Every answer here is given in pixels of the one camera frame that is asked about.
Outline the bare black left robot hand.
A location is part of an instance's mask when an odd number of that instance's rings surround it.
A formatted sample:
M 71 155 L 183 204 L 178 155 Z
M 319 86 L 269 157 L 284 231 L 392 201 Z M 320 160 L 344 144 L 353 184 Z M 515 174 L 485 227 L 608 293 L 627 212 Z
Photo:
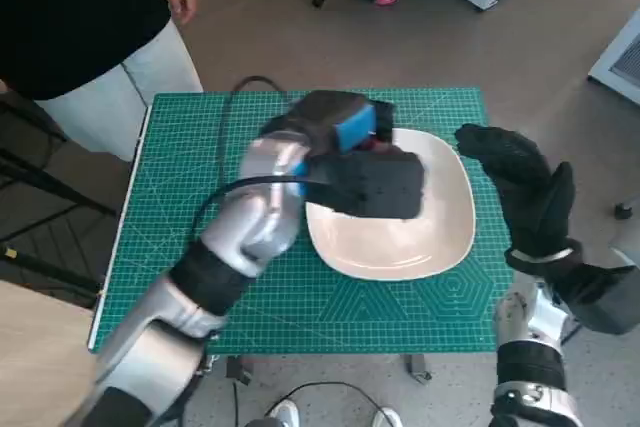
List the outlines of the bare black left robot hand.
M 394 109 L 360 93 L 316 90 L 296 102 L 288 115 L 310 140 L 314 154 L 345 153 L 371 142 L 391 143 Z

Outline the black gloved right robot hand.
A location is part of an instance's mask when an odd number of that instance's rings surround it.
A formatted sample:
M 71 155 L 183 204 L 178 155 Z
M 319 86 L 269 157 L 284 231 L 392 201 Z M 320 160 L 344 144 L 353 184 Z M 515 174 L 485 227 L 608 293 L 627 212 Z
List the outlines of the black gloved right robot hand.
M 537 144 L 498 127 L 465 124 L 455 139 L 459 153 L 478 161 L 494 184 L 514 250 L 544 258 L 570 246 L 576 189 L 569 163 L 551 168 Z

